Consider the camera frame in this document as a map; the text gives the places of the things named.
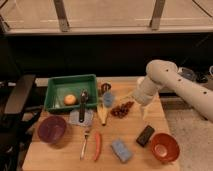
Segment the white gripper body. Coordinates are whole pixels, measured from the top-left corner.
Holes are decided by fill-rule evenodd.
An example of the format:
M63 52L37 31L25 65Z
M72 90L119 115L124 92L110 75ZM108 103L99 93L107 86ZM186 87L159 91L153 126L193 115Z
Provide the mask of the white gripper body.
M140 77L137 80L132 97L142 106L147 106L153 100L156 93L162 88L163 86L161 84L155 83L148 76Z

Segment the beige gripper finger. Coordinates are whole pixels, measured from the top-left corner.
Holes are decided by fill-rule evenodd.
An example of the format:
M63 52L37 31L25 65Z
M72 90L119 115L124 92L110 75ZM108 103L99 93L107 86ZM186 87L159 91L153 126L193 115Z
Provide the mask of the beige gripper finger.
M129 102L129 101L134 101L134 98L131 95L127 95L122 98L122 102L124 102L124 103Z
M146 119L146 117L148 116L148 107L141 107L141 112L142 112L142 118L143 120Z

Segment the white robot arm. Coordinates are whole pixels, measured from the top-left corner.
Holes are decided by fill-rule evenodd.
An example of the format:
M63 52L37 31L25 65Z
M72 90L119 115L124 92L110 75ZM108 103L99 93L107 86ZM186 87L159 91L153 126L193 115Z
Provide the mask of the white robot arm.
M178 74L174 62L152 60L146 66L146 76L140 77L128 97L147 106L164 87L169 88L213 123L213 91Z

